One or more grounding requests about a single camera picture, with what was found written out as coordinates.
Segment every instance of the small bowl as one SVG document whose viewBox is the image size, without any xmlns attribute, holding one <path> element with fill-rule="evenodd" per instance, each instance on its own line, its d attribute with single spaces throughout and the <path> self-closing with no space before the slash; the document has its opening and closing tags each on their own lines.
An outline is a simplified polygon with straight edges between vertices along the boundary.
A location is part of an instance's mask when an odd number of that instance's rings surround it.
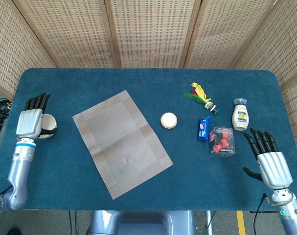
<svg viewBox="0 0 297 235">
<path fill-rule="evenodd" d="M 57 127 L 56 119 L 50 114 L 44 114 L 43 116 L 43 125 L 42 128 L 46 130 L 52 130 Z M 40 135 L 39 139 L 48 139 L 52 137 L 54 134 L 51 135 Z"/>
</svg>

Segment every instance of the squeeze bottle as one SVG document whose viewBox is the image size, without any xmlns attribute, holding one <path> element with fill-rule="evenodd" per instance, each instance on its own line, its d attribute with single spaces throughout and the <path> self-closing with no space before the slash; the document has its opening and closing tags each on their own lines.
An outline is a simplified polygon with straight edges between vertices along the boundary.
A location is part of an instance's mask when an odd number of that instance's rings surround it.
<svg viewBox="0 0 297 235">
<path fill-rule="evenodd" d="M 234 112 L 232 115 L 233 128 L 237 131 L 245 131 L 249 123 L 248 112 L 246 109 L 247 100 L 244 98 L 234 99 Z"/>
</svg>

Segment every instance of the blue snack packet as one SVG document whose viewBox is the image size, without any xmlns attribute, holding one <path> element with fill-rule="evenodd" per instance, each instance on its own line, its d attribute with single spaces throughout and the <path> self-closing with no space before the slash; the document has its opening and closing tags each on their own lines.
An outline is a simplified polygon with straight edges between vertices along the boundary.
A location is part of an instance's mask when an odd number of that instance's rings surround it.
<svg viewBox="0 0 297 235">
<path fill-rule="evenodd" d="M 210 116 L 204 118 L 204 119 L 199 119 L 198 123 L 198 141 L 207 141 L 209 140 L 208 135 L 209 135 L 209 121 L 210 121 Z"/>
</svg>

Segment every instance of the bottle label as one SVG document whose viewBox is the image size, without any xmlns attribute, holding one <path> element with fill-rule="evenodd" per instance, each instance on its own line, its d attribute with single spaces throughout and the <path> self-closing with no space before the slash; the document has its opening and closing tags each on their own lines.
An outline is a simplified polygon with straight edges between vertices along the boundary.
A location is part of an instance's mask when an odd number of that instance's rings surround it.
<svg viewBox="0 0 297 235">
<path fill-rule="evenodd" d="M 237 112 L 237 121 L 239 122 L 247 122 L 247 115 L 245 112 L 238 111 Z"/>
</svg>

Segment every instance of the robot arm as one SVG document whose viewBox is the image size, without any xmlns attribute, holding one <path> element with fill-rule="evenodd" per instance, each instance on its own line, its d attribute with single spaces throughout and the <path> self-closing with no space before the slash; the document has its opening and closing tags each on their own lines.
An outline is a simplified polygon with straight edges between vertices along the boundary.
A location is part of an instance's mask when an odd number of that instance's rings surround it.
<svg viewBox="0 0 297 235">
<path fill-rule="evenodd" d="M 262 181 L 274 191 L 273 203 L 268 197 L 266 201 L 271 206 L 277 207 L 285 233 L 297 235 L 297 199 L 288 189 L 293 179 L 283 153 L 279 152 L 269 132 L 263 133 L 251 128 L 251 133 L 255 140 L 247 133 L 244 136 L 251 145 L 261 174 L 251 172 L 246 167 L 243 170 L 248 176 Z"/>
<path fill-rule="evenodd" d="M 52 131 L 43 130 L 43 115 L 49 94 L 41 94 L 29 99 L 20 113 L 16 130 L 17 138 L 10 167 L 8 181 L 13 190 L 0 194 L 0 213 L 2 211 L 20 211 L 27 204 L 27 180 L 32 164 L 36 144 L 34 140 L 40 134 L 55 133 L 57 128 Z"/>
</svg>

